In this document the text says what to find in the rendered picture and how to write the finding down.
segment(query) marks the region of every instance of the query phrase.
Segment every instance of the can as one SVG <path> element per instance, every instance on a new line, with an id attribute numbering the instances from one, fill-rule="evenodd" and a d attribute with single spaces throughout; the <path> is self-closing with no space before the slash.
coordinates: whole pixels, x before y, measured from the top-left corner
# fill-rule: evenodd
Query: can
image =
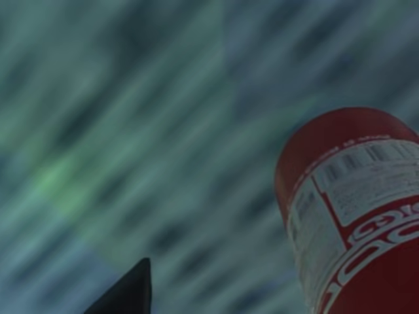
<path id="1" fill-rule="evenodd" d="M 311 313 L 419 313 L 412 129 L 377 109 L 323 114 L 284 146 L 275 186 Z"/>

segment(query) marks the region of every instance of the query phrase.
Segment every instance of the dark pointed object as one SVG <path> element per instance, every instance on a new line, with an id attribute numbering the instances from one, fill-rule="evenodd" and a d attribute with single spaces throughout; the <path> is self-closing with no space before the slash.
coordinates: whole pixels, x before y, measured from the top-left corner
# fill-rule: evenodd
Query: dark pointed object
<path id="1" fill-rule="evenodd" d="M 151 297 L 151 263 L 144 258 L 84 314 L 150 314 Z"/>

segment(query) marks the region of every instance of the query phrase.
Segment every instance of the red bottle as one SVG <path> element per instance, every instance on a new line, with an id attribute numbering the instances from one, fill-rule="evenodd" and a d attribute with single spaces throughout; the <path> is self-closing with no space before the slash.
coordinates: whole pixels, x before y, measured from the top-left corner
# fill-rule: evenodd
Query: red bottle
<path id="1" fill-rule="evenodd" d="M 275 183 L 312 313 L 419 313 L 414 131 L 376 109 L 329 112 L 292 136 Z"/>

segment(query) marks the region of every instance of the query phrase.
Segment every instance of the label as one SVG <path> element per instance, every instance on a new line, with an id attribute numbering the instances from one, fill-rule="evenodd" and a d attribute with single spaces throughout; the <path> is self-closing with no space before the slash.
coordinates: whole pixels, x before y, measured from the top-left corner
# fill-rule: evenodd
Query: label
<path id="1" fill-rule="evenodd" d="M 386 204 L 418 195 L 419 145 L 410 141 L 354 141 L 353 146 L 338 151 L 310 172 L 291 202 L 287 231 L 312 309 L 318 308 L 327 289 L 336 288 L 333 298 L 337 297 L 339 285 L 331 286 L 332 278 L 355 254 L 369 248 L 366 239 L 371 242 L 374 238 L 368 232 L 373 230 L 377 238 L 389 232 L 389 226 L 400 226 L 407 214 L 401 212 L 394 218 L 389 210 L 371 221 L 363 222 L 363 217 Z M 357 223 L 360 227 L 348 235 Z M 386 250 L 366 258 L 351 276 Z"/>

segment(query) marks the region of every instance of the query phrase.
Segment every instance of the white label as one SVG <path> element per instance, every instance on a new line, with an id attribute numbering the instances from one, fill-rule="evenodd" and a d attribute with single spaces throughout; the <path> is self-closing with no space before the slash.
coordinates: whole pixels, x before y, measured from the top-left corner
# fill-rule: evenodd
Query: white label
<path id="1" fill-rule="evenodd" d="M 346 248 L 329 210 L 307 178 L 299 188 L 290 210 L 288 232 L 308 303 L 318 298 L 328 274 Z"/>
<path id="2" fill-rule="evenodd" d="M 419 145 L 373 141 L 339 152 L 315 171 L 343 226 L 385 204 L 419 194 Z"/>

